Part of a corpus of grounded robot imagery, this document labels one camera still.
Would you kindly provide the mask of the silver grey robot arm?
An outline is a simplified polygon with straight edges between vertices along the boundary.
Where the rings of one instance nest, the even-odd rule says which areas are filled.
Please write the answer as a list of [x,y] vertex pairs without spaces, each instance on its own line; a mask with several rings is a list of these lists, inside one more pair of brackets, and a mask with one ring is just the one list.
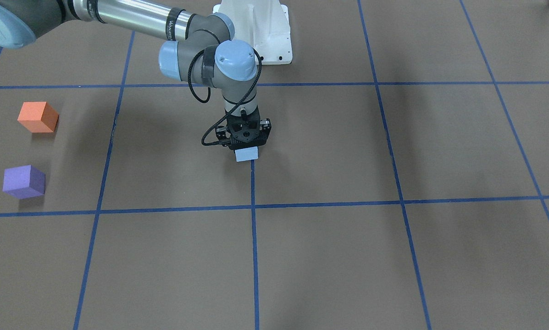
[[258,110],[261,57],[234,38],[234,24],[224,13],[203,16],[149,0],[0,0],[0,46],[22,48],[72,20],[162,39],[158,63],[163,75],[189,87],[196,83],[221,90],[225,115],[203,134],[203,146],[237,151],[266,144],[272,123]]

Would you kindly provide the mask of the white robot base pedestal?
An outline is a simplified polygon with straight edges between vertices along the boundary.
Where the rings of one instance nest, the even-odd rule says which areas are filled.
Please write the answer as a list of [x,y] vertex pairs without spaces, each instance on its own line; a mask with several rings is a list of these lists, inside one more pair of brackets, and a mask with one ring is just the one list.
[[257,50],[264,65],[293,60],[289,9],[278,0],[222,0],[213,13],[224,13],[235,27],[236,40]]

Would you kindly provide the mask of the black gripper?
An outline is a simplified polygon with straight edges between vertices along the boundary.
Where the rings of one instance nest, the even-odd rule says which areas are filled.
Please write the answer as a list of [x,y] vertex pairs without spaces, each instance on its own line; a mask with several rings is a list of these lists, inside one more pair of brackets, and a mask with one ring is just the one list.
[[271,130],[272,122],[261,119],[257,109],[249,115],[228,115],[226,125],[217,127],[216,138],[230,150],[253,148],[266,144]]

